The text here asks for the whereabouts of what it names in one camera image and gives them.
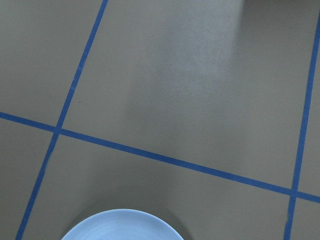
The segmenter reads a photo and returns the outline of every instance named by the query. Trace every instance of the plate rim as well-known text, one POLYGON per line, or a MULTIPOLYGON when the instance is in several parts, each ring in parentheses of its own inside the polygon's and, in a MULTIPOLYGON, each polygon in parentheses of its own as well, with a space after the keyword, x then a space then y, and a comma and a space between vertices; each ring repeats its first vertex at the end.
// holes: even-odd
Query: plate rim
POLYGON ((137 214, 142 214, 142 215, 147 215, 149 217, 152 217, 154 219, 156 219, 157 221, 160 221, 161 223, 163 223, 168 229, 170 229, 177 237, 180 238, 180 240, 184 240, 182 238, 182 236, 171 226, 169 225, 167 222, 165 222, 164 220, 162 220, 161 218, 152 215, 151 213, 145 212, 145 211, 141 211, 141 210, 136 210, 136 209, 130 209, 130 208, 116 208, 116 209, 110 209, 110 210, 106 210, 106 211, 101 211, 98 212, 94 215, 91 215, 87 218, 85 218, 84 220, 80 221, 79 223, 77 223, 73 228, 71 228, 64 236, 61 240, 64 240, 66 237, 68 237, 69 234, 71 234, 72 232, 74 232, 77 228, 79 228, 79 226, 87 221, 90 221, 90 219, 96 218, 99 215, 103 215, 106 213, 111 213, 111 212, 131 212, 131 213, 137 213, 137 214))

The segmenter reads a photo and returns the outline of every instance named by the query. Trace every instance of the blue tape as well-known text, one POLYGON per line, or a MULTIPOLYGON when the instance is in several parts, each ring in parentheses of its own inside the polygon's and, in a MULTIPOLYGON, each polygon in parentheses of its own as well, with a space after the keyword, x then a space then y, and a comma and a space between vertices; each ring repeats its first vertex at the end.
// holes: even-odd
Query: blue tape
POLYGON ((48 125, 48 124, 44 124, 44 123, 41 123, 41 122, 38 122, 38 121, 32 121, 32 120, 29 120, 29 119, 26 119, 26 118, 23 118, 23 117, 19 117, 19 116, 14 116, 14 115, 11 115, 11 114, 8 114, 8 113, 4 113, 4 112, 1 112, 1 111, 0 111, 0 118, 6 119, 6 120, 9 120, 9 121, 12 121, 12 122, 16 122, 16 123, 19 123, 19 124, 27 125, 27 126, 30 126, 30 127, 34 127, 34 128, 37 128, 37 129, 46 130, 46 131, 49 131, 49 132, 53 132, 55 130, 54 126, 51 126, 51 125, 48 125))
POLYGON ((141 149, 138 149, 135 147, 127 146, 127 145, 122 145, 122 144, 115 143, 112 141, 103 140, 103 139, 100 139, 97 137, 88 136, 88 135, 81 134, 78 132, 74 132, 74 131, 70 131, 70 130, 66 130, 66 129, 61 129, 60 134, 67 136, 67 137, 74 138, 74 139, 79 139, 79 140, 83 140, 83 141, 86 141, 89 143, 93 143, 93 144, 105 146, 108 148, 116 149, 119 151, 123 151, 126 153, 130 153, 130 154, 138 155, 141 157, 146 157, 149 159, 157 160, 157 161, 164 162, 167 164, 172 164, 172 165, 176 165, 176 166, 183 167, 186 169, 194 170, 197 172, 213 175, 213 176, 220 177, 223 179, 228 179, 228 180, 232 180, 232 181, 235 181, 238 183, 243 183, 246 185, 258 187, 261 189, 266 189, 266 190, 270 190, 270 191, 285 194, 285 195, 290 195, 290 192, 291 192, 290 189, 282 187, 282 186, 277 186, 277 185, 273 185, 273 184, 266 183, 263 181, 254 180, 254 179, 251 179, 248 177, 235 175, 235 174, 228 173, 225 171, 213 169, 213 168, 206 167, 206 166, 201 166, 201 165, 198 165, 195 163, 175 159, 172 157, 160 155, 160 154, 153 153, 150 151, 141 150, 141 149))
POLYGON ((298 191, 296 197, 320 204, 320 196, 298 191))
POLYGON ((103 16, 103 14, 105 12, 105 9, 107 7, 107 3, 108 3, 108 0, 103 0, 102 1, 100 9, 99 9, 99 12, 98 12, 98 14, 96 16, 94 25, 92 27, 90 36, 89 36, 88 41, 87 41, 87 43, 85 45, 85 48, 84 48, 83 54, 81 56, 80 62, 78 64, 78 67, 77 67, 76 72, 74 74, 73 81, 71 83, 70 89, 69 89, 67 97, 65 99, 65 102, 64 102, 63 108, 61 110, 59 119, 57 121, 56 127, 53 130, 53 135, 52 135, 49 147, 48 147, 48 149, 46 151, 44 160, 43 160, 42 165, 41 165, 41 169, 40 169, 40 171, 38 173, 37 179, 36 179, 35 184, 33 186, 33 190, 32 190, 31 196, 29 198, 27 207, 26 207, 26 209, 24 211, 20 227, 19 227, 19 229, 18 229, 18 231, 16 233, 16 236, 15 236, 16 240, 21 240, 23 235, 24 235, 26 226, 27 226, 29 218, 30 218, 30 214, 32 212, 32 209, 33 209, 33 206, 35 204, 37 195, 39 193, 40 186, 41 186, 42 181, 43 181, 44 176, 45 176, 45 172, 46 172, 46 168, 47 168, 50 156, 51 156, 52 152, 55 149, 55 146, 56 146, 56 143, 57 143, 57 140, 58 140, 58 137, 59 137, 59 132, 60 132, 60 130, 62 128, 62 125, 64 124, 67 112, 68 112, 69 107, 70 107, 71 100, 72 100, 73 95, 75 93, 75 90, 76 90, 77 84, 79 82, 82 70, 83 70, 83 68, 85 66, 85 62, 86 62, 86 59, 88 57, 89 51, 91 49, 92 43, 93 43, 93 41, 95 39, 99 24, 100 24, 101 19, 102 19, 102 16, 103 16))
POLYGON ((288 205, 288 219, 285 224, 284 236, 283 236, 284 240, 290 240, 292 223, 293 223, 294 214, 295 214, 300 173, 301 173, 302 161, 304 156, 305 141, 306 141, 307 127, 308 127, 308 120, 309 120, 312 89, 314 84, 317 56, 318 56, 318 50, 319 50, 319 40, 320 40, 320 13, 319 13, 318 22, 316 25, 316 31, 314 36, 310 67, 309 67, 309 73, 308 73, 308 80, 307 80, 306 90, 305 90, 305 99, 304 99, 304 107, 303 107, 301 128, 300 128, 300 134, 299 134, 299 142, 298 142, 298 148, 297 148, 296 160, 295 160, 295 166, 294 166, 294 172, 293 172, 291 195, 290 195, 289 205, 288 205))
MULTIPOLYGON (((12 121, 12 122, 20 123, 20 124, 23 124, 23 125, 27 125, 27 126, 30 126, 30 127, 46 130, 46 131, 49 131, 49 132, 54 132, 54 130, 55 130, 54 126, 47 125, 47 124, 44 124, 44 123, 41 123, 41 122, 37 122, 37 121, 33 121, 33 120, 29 120, 29 119, 26 119, 26 118, 23 118, 23 117, 11 115, 11 114, 4 113, 4 112, 0 112, 0 118, 6 119, 6 120, 9 120, 9 121, 12 121)), ((269 183, 266 183, 266 182, 257 181, 257 180, 250 179, 250 178, 247 178, 247 177, 234 175, 234 174, 231 174, 231 173, 228 173, 228 172, 219 171, 219 170, 216 170, 216 169, 213 169, 213 168, 204 167, 204 166, 197 165, 197 164, 194 164, 194 163, 178 160, 178 159, 175 159, 175 158, 167 157, 167 156, 164 156, 164 155, 160 155, 160 154, 156 154, 156 153, 152 153, 152 152, 148 152, 148 151, 144 151, 144 150, 141 150, 141 149, 138 149, 138 148, 134 148, 134 147, 122 145, 122 144, 119 144, 119 143, 103 140, 103 139, 100 139, 100 138, 96 138, 96 137, 93 137, 93 136, 77 133, 77 132, 74 132, 74 131, 61 129, 60 134, 66 136, 66 137, 82 140, 82 141, 85 141, 85 142, 101 145, 101 146, 104 146, 104 147, 120 150, 120 151, 127 152, 127 153, 132 153, 132 154, 143 156, 143 157, 146 157, 146 158, 150 158, 151 156, 159 156, 159 159, 160 159, 160 156, 161 156, 162 159, 165 159, 162 162, 165 162, 165 163, 172 164, 170 162, 170 160, 175 160, 175 161, 177 161, 176 163, 185 163, 185 165, 189 164, 189 167, 187 167, 187 168, 190 169, 190 170, 194 170, 194 171, 198 171, 198 172, 201 172, 201 173, 210 174, 210 175, 213 175, 213 176, 216 176, 216 177, 221 177, 220 175, 224 175, 225 179, 228 179, 228 180, 231 180, 231 181, 235 181, 235 182, 238 182, 238 183, 247 184, 247 185, 254 186, 254 187, 259 187, 259 188, 270 190, 270 191, 277 192, 277 193, 280 193, 280 194, 290 195, 290 193, 291 193, 291 190, 288 189, 288 188, 285 188, 285 187, 280 187, 280 186, 277 186, 277 185, 272 185, 272 184, 269 184, 269 183)), ((181 164, 174 164, 174 165, 180 166, 180 167, 184 167, 181 164)), ((308 193, 305 193, 305 192, 298 191, 296 197, 300 198, 300 199, 304 199, 304 200, 308 200, 308 201, 320 204, 320 196, 316 196, 316 195, 312 195, 312 194, 308 194, 308 193)))

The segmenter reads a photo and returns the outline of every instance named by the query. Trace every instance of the floor tile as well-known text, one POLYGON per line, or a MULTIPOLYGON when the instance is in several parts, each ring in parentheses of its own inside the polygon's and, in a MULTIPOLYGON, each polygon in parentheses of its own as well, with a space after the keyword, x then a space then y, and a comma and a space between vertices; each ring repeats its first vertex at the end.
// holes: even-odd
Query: floor tile
POLYGON ((60 136, 24 240, 60 239, 110 209, 158 216, 185 240, 281 239, 289 196, 60 136))
POLYGON ((292 225, 291 240, 317 240, 320 235, 320 204, 298 199, 292 225))
POLYGON ((15 239, 51 133, 0 119, 0 238, 15 239))
POLYGON ((319 6, 111 0, 63 127, 289 188, 319 6))
POLYGON ((320 196, 320 68, 316 68, 299 190, 320 196))
POLYGON ((1 1, 1 112, 56 125, 100 3, 1 1))

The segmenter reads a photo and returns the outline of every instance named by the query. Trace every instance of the plate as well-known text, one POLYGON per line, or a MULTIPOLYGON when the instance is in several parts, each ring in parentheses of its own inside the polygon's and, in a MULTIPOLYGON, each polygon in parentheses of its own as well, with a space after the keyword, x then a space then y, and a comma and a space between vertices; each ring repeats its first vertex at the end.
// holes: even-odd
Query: plate
POLYGON ((78 223, 62 240, 183 240, 169 224, 144 211, 113 209, 78 223))

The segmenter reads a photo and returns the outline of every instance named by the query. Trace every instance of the floor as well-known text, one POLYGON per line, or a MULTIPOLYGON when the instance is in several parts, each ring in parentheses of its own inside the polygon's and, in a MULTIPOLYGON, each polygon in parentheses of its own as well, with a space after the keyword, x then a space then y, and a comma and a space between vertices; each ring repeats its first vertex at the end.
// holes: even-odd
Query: floor
POLYGON ((0 3, 0 238, 128 208, 185 240, 319 239, 320 1, 0 3))

